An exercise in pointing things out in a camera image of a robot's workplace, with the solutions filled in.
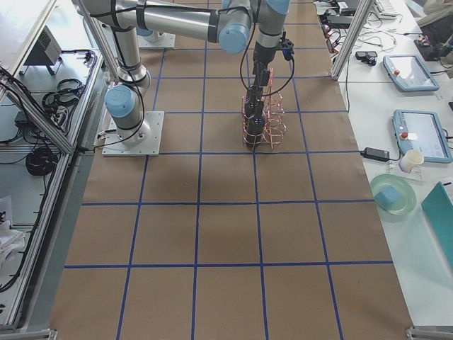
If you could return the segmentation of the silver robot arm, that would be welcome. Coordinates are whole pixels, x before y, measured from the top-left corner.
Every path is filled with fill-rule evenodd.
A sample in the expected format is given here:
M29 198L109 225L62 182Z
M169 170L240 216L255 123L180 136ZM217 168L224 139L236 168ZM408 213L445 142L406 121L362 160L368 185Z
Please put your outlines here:
M195 8L165 1L80 1L90 18L110 27L117 51L119 85L105 105L120 143L138 145L149 136L144 95L150 76L139 56L138 35L170 33L217 43L229 54L246 53L254 43L254 80L242 101L243 140L250 149L276 145L286 132L279 91L271 88L269 64L277 51L293 62L293 43L284 31L288 1L223 1L220 9Z
M145 30L142 28L137 29L138 36L143 37L145 40L149 42L156 42L160 39L163 39L166 36L166 33L159 32L156 30Z

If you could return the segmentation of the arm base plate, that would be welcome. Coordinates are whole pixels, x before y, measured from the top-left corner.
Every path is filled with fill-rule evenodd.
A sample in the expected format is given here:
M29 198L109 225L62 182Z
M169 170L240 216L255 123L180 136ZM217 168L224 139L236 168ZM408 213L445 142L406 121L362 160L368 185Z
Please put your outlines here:
M149 36L137 36L137 42L140 49L148 50L172 50L175 46L176 36L174 34L154 32Z
M146 111L140 128L119 130L110 119L102 155L106 157L158 156L164 123L163 111Z

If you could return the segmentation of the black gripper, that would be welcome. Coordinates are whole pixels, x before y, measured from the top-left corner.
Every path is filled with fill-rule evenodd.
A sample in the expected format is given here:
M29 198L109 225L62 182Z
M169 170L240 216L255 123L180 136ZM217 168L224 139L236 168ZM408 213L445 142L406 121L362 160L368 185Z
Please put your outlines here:
M287 32L282 31L276 35L258 32L258 37L253 52L253 84L266 87L269 82L269 70L259 69L259 64L268 66L275 58L275 53L281 51L287 61L293 59L294 43L287 38Z

